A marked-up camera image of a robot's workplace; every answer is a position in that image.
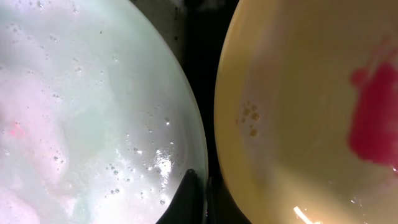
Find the yellow plate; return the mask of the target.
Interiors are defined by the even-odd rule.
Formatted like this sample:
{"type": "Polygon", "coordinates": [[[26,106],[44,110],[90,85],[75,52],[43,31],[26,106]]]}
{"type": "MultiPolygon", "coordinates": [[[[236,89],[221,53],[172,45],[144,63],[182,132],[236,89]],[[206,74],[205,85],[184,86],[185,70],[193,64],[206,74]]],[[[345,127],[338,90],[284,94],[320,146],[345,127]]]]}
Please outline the yellow plate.
{"type": "Polygon", "coordinates": [[[396,223],[397,1],[240,1],[215,136],[251,223],[396,223]]]}

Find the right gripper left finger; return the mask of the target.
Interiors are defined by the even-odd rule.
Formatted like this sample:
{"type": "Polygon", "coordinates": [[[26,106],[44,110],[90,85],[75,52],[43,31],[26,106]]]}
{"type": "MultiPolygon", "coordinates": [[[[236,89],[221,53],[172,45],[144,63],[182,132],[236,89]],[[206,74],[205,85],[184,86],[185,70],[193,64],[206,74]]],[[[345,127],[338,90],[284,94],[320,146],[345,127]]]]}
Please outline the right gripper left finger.
{"type": "Polygon", "coordinates": [[[156,224],[201,224],[203,223],[204,202],[197,173],[189,169],[169,207],[156,224]]]}

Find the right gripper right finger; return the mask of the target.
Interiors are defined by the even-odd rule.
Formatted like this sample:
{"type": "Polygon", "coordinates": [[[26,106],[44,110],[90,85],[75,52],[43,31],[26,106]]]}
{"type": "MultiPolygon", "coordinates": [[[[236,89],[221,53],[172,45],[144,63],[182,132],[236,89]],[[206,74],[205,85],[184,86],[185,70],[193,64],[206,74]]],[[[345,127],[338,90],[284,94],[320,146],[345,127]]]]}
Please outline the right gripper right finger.
{"type": "Polygon", "coordinates": [[[251,224],[236,205],[221,177],[209,178],[207,202],[207,223],[251,224]]]}

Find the light green plate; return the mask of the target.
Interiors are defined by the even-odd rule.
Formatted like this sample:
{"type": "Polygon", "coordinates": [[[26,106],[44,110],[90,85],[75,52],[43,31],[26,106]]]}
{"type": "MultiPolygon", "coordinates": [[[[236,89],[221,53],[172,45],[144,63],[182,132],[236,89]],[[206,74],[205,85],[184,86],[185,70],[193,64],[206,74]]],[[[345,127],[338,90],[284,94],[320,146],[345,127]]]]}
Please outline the light green plate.
{"type": "Polygon", "coordinates": [[[207,148],[186,76],[130,1],[1,2],[1,222],[156,223],[207,148]]]}

